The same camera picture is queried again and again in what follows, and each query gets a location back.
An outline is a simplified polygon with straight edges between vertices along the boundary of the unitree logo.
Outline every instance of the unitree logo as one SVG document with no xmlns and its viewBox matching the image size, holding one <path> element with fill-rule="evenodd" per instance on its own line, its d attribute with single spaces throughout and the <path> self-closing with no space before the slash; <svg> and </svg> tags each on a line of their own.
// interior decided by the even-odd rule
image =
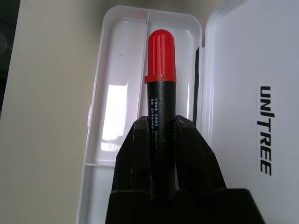
<svg viewBox="0 0 299 224">
<path fill-rule="evenodd" d="M 270 86 L 261 86 L 260 102 L 261 118 L 260 121 L 257 121 L 257 125 L 260 127 L 260 171 L 271 176 L 271 122 L 275 117 L 275 114 L 271 113 Z"/>
</svg>

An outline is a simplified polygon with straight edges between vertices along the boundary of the black holder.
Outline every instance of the black holder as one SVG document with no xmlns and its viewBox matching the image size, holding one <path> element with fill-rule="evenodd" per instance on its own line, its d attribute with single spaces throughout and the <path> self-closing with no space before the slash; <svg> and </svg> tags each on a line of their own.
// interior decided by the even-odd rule
<svg viewBox="0 0 299 224">
<path fill-rule="evenodd" d="M 117 155 L 106 224 L 264 224 L 247 189 L 226 188 L 215 154 L 182 116 L 175 125 L 178 186 L 167 206 L 153 203 L 148 127 L 147 117 L 135 121 Z"/>
</svg>

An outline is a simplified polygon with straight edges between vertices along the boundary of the black object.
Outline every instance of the black object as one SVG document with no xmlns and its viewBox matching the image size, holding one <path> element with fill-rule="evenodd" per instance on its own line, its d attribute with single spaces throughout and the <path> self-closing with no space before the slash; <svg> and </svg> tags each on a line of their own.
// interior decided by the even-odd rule
<svg viewBox="0 0 299 224">
<path fill-rule="evenodd" d="M 193 122 L 176 117 L 178 188 L 170 204 L 150 199 L 149 120 L 132 126 L 116 159 L 106 224 L 264 224 L 246 189 L 227 189 L 211 148 Z"/>
<path fill-rule="evenodd" d="M 156 204 L 168 203 L 175 191 L 174 126 L 176 83 L 147 84 L 149 115 L 150 198 Z"/>
</svg>

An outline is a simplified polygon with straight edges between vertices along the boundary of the white surface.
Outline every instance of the white surface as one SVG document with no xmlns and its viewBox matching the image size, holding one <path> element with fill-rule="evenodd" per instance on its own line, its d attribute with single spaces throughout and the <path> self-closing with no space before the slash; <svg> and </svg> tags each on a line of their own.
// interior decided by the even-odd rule
<svg viewBox="0 0 299 224">
<path fill-rule="evenodd" d="M 201 43 L 198 20 L 188 14 L 124 6 L 111 8 L 103 21 L 78 224 L 105 221 L 108 200 L 101 200 L 100 195 L 108 198 L 111 192 L 112 167 L 133 122 L 147 116 L 146 45 L 157 29 L 167 29 L 175 39 L 176 112 L 189 119 L 193 117 L 195 52 Z M 105 177 L 93 175 L 95 170 L 105 172 Z"/>
<path fill-rule="evenodd" d="M 206 27 L 201 131 L 228 188 L 249 189 L 266 223 L 298 223 L 299 4 L 231 2 Z M 261 86 L 275 114 L 272 176 L 260 172 Z"/>
</svg>

